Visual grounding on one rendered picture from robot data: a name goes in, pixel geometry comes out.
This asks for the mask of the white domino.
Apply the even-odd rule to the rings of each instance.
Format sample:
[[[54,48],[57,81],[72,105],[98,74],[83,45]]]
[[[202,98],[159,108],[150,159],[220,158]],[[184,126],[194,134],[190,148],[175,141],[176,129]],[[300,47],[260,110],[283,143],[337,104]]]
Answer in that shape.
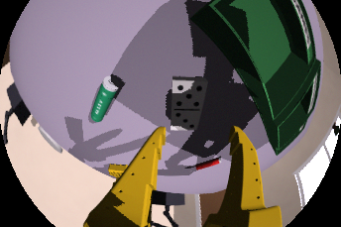
[[[172,77],[171,130],[197,130],[207,83],[202,77]]]

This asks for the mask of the red aaa battery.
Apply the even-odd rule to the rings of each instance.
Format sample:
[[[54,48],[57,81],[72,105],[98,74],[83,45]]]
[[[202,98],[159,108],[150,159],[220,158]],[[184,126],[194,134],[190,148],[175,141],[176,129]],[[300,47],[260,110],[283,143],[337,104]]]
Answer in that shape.
[[[208,161],[208,162],[196,165],[196,169],[197,170],[202,170],[202,169],[205,169],[205,168],[208,168],[208,167],[212,167],[212,166],[220,164],[220,163],[221,163],[221,159],[217,158],[217,159],[214,159],[214,160],[211,160],[211,161]]]

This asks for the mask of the green bin rack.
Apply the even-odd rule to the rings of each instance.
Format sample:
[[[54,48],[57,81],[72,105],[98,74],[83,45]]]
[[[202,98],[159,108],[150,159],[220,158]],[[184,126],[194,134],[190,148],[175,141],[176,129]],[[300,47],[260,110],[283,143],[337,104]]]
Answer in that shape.
[[[321,61],[302,0],[211,0],[190,20],[239,74],[277,156],[304,129],[319,90]]]

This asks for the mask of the green battery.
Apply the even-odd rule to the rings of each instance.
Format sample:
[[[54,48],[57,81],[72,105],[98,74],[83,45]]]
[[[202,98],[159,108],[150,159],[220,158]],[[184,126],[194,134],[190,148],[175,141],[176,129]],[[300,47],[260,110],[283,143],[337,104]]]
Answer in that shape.
[[[101,122],[103,120],[119,87],[120,83],[115,77],[104,77],[91,111],[91,118],[93,121]]]

